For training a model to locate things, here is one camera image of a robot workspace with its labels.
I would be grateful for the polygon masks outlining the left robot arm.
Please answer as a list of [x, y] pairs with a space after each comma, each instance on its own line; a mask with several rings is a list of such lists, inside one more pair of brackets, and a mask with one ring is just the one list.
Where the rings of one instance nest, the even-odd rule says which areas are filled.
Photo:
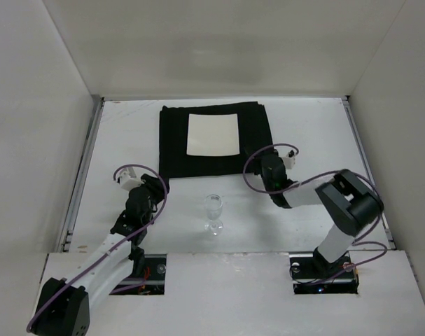
[[71, 274], [49, 278], [26, 330], [33, 335], [86, 335], [93, 311], [144, 266], [140, 244], [167, 203], [169, 179], [152, 171], [128, 192], [124, 210], [100, 246]]

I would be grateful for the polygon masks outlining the clear champagne glass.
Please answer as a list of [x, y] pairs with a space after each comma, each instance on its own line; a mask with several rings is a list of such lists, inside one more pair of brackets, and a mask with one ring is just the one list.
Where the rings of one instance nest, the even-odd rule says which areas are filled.
[[223, 224], [220, 221], [223, 210], [222, 199], [215, 194], [206, 196], [204, 200], [204, 210], [207, 216], [206, 230], [213, 236], [219, 235], [223, 230]]

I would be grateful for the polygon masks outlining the square white plate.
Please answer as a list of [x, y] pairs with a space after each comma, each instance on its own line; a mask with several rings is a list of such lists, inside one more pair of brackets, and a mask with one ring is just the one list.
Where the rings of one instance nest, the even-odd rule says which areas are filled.
[[186, 154], [198, 157], [239, 155], [238, 115], [190, 114]]

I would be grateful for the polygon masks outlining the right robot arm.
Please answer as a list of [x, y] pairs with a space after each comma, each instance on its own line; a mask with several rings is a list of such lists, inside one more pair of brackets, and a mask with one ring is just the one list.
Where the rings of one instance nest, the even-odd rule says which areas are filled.
[[384, 211], [378, 192], [348, 169], [299, 182], [287, 177], [286, 161], [275, 149], [265, 149], [256, 162], [255, 173], [274, 204], [283, 209], [322, 205], [332, 219], [327, 236], [313, 251], [312, 264], [319, 279], [337, 272], [347, 249]]

